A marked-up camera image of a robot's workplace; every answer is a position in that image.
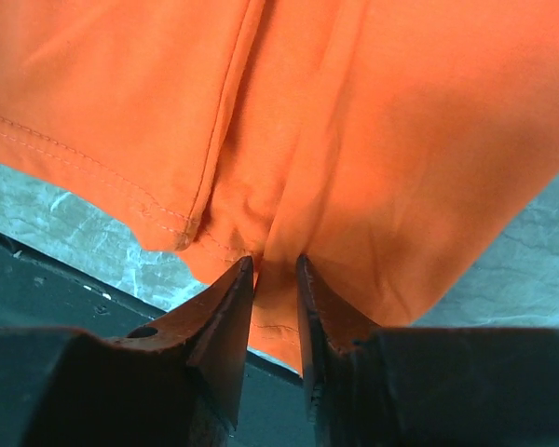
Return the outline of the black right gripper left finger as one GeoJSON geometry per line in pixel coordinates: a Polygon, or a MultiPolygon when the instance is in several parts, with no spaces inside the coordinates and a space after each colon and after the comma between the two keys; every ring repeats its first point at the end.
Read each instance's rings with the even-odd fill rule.
{"type": "Polygon", "coordinates": [[[0,329],[0,446],[225,446],[252,315],[245,256],[124,337],[0,329]]]}

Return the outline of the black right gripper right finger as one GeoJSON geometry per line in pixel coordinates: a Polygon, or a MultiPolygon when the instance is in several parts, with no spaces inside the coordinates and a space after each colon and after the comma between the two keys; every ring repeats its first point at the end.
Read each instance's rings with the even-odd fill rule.
{"type": "Polygon", "coordinates": [[[381,327],[296,262],[319,446],[559,446],[559,330],[381,327]]]}

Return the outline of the orange t shirt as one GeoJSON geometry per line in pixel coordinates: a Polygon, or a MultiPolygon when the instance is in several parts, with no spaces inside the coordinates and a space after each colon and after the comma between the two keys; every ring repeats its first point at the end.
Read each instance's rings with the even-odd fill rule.
{"type": "Polygon", "coordinates": [[[251,256],[300,369],[299,255],[403,326],[557,175],[559,1],[0,1],[0,164],[202,282],[251,256]]]}

